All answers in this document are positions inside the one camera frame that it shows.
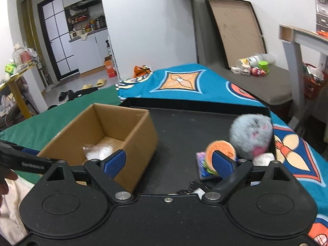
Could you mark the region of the person's hand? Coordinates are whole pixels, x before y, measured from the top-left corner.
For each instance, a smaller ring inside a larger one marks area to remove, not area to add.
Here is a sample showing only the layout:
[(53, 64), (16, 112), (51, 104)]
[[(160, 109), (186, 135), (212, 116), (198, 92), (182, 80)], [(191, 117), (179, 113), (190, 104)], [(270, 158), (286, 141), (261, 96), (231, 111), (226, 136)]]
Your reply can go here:
[(0, 181), (0, 195), (1, 195), (0, 204), (2, 204), (3, 196), (8, 194), (8, 192), (9, 192), (6, 179), (17, 180), (17, 178), (18, 178), (18, 175), (14, 171), (12, 171), (11, 169), (8, 169), (8, 168), (1, 167), (1, 170), (0, 170), (0, 180), (1, 180)]

